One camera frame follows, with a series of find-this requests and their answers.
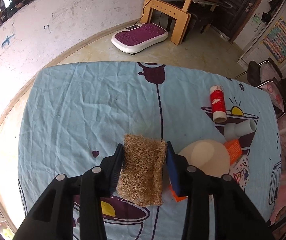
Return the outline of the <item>red thread spool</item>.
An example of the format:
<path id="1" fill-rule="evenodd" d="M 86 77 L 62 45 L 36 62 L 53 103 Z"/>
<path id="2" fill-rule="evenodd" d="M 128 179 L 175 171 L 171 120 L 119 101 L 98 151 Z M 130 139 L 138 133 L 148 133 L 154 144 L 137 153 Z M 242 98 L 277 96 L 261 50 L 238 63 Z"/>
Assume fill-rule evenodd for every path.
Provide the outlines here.
<path id="1" fill-rule="evenodd" d="M 221 86 L 214 85 L 210 88 L 210 101 L 213 122 L 225 122 L 227 120 L 227 112 L 225 105 L 225 97 Z"/>

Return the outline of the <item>purple white vibration plate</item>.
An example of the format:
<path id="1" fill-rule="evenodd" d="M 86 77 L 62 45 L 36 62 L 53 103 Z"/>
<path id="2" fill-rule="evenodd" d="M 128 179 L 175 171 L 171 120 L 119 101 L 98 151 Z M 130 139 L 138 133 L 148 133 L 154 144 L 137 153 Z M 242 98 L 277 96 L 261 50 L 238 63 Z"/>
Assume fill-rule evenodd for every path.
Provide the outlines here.
<path id="1" fill-rule="evenodd" d="M 122 29 L 112 36 L 112 44 L 124 53 L 134 55 L 163 42 L 168 32 L 155 23 L 139 23 Z"/>

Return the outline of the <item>dark brown door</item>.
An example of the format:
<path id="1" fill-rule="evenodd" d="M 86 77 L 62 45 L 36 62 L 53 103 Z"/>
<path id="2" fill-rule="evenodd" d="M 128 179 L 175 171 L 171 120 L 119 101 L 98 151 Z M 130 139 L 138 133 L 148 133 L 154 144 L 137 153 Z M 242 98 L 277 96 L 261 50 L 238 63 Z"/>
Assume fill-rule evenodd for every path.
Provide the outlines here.
<path id="1" fill-rule="evenodd" d="M 218 0 L 220 6 L 214 10 L 212 26 L 232 43 L 261 0 Z"/>

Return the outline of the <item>tan loofah sponge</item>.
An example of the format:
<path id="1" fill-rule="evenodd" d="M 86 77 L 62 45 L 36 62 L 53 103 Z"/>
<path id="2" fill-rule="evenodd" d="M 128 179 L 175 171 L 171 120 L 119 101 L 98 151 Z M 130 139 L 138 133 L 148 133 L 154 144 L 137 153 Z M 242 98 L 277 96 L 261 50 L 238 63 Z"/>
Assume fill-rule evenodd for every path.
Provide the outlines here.
<path id="1" fill-rule="evenodd" d="M 118 195 L 140 207 L 163 204 L 163 166 L 167 143 L 162 139 L 127 134 L 124 162 L 117 185 Z"/>

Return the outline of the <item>beige round cap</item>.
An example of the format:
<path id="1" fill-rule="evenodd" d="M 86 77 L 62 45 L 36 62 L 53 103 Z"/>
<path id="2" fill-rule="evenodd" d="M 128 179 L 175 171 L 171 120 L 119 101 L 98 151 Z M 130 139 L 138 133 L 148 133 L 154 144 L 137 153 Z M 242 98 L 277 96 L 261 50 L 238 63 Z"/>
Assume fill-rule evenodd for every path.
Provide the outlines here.
<path id="1" fill-rule="evenodd" d="M 227 174 L 231 165 L 226 147 L 214 140 L 195 141 L 182 149 L 179 155 L 184 156 L 189 165 L 214 177 Z"/>

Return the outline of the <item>light blue patterned tablecloth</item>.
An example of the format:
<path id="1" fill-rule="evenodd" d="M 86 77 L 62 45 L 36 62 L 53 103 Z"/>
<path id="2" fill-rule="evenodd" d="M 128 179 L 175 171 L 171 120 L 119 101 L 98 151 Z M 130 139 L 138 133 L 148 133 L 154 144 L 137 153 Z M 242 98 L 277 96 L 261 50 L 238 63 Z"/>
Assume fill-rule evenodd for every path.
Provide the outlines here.
<path id="1" fill-rule="evenodd" d="M 223 123 L 212 120 L 214 85 L 222 87 L 225 97 Z M 165 64 L 88 62 L 45 68 L 31 89 L 20 130 L 23 203 L 29 212 L 57 175 L 85 174 L 113 155 L 118 144 L 123 145 L 124 162 L 127 134 L 170 142 L 179 154 L 199 140 L 224 144 L 225 125 L 247 119 L 255 121 L 255 131 L 236 139 L 250 167 L 244 192 L 267 223 L 278 192 L 281 151 L 276 116 L 265 91 Z M 176 202 L 169 185 L 165 158 L 160 206 L 137 206 L 121 198 L 117 187 L 109 198 L 101 198 L 106 239 L 182 239 L 187 198 Z M 81 239 L 79 210 L 80 197 L 75 195 L 72 239 Z"/>

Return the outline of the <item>wooden stool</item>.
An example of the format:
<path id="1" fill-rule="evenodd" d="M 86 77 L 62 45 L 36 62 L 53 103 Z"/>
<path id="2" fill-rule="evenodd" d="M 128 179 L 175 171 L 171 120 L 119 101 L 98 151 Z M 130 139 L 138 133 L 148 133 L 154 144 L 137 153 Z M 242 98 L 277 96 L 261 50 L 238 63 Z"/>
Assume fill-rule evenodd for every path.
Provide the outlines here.
<path id="1" fill-rule="evenodd" d="M 139 22 L 150 22 L 153 10 L 162 12 L 164 15 L 167 15 L 176 21 L 172 31 L 171 42 L 177 46 L 180 45 L 185 35 L 191 15 L 188 12 L 183 12 L 181 9 L 170 3 L 166 3 L 161 0 L 144 0 L 142 17 L 140 18 Z"/>

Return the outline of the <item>grey plastic pipe fitting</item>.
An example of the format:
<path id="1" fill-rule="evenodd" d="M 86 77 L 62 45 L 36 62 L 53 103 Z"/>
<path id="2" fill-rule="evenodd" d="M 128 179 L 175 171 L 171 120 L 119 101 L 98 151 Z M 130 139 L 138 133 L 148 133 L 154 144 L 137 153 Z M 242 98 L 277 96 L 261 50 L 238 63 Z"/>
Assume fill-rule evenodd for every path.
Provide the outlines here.
<path id="1" fill-rule="evenodd" d="M 238 124 L 228 123 L 225 125 L 223 135 L 227 141 L 236 140 L 255 131 L 255 121 L 247 119 Z"/>

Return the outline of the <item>black metal chair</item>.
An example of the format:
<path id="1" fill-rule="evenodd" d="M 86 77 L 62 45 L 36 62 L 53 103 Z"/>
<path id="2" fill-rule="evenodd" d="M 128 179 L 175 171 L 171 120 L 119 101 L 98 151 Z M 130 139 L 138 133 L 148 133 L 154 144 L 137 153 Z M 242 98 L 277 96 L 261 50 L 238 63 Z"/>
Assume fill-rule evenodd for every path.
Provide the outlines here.
<path id="1" fill-rule="evenodd" d="M 268 93 L 272 101 L 277 119 L 286 114 L 286 77 L 276 63 L 268 58 L 261 63 L 250 61 L 247 70 L 237 75 L 235 79 L 246 75 L 250 85 Z"/>

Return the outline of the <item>colourful wall poster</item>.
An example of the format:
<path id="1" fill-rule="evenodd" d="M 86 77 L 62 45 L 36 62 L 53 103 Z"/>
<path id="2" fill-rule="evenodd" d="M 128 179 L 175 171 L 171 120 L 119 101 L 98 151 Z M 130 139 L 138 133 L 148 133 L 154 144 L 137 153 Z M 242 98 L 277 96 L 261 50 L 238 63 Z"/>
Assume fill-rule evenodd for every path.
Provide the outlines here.
<path id="1" fill-rule="evenodd" d="M 282 17 L 275 23 L 262 43 L 278 63 L 286 59 L 286 22 Z"/>

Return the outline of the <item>orange rectangular box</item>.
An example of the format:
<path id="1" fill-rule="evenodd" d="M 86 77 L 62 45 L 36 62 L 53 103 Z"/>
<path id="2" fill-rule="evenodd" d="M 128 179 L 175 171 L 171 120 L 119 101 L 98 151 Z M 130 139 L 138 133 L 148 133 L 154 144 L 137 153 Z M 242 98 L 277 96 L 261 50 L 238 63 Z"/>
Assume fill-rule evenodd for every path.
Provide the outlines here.
<path id="1" fill-rule="evenodd" d="M 242 154 L 242 150 L 241 150 L 241 146 L 239 144 L 239 141 L 238 140 L 227 141 L 223 145 L 225 146 L 225 148 L 227 149 L 227 151 L 229 153 L 231 166 L 232 166 L 233 163 L 235 163 Z M 174 190 L 172 189 L 171 184 L 168 186 L 168 188 L 170 189 L 172 196 L 174 197 L 176 202 L 180 202 L 180 201 L 186 199 L 186 197 L 178 197 L 176 195 L 176 193 L 174 192 Z"/>

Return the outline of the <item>white hello kitty pouch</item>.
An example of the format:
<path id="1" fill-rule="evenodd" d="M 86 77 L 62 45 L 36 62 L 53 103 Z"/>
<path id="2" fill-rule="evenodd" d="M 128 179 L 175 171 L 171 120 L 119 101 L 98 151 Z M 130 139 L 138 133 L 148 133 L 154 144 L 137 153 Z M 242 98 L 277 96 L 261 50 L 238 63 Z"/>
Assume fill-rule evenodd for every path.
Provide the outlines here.
<path id="1" fill-rule="evenodd" d="M 231 175 L 240 188 L 245 191 L 250 175 L 248 156 L 243 154 L 239 160 L 231 166 L 228 174 Z"/>

